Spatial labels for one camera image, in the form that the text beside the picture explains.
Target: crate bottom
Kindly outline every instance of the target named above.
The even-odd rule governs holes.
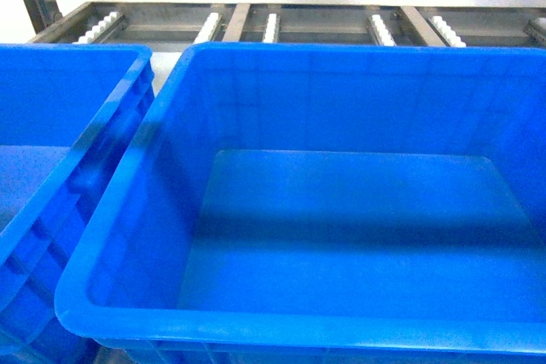
[[[488,159],[229,150],[178,308],[543,321],[545,256]]]
[[[69,149],[0,145],[0,231],[32,197]]]

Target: blue plastic crate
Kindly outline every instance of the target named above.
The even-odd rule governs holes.
[[[140,46],[0,46],[0,362],[69,363],[54,294],[154,94]]]
[[[55,294],[146,363],[544,362],[546,53],[203,44]]]

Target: plastic crate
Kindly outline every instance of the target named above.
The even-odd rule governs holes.
[[[57,281],[154,94],[140,46],[0,46],[0,362],[96,344],[54,311]]]
[[[546,54],[205,44],[55,294],[146,363],[544,362]]]

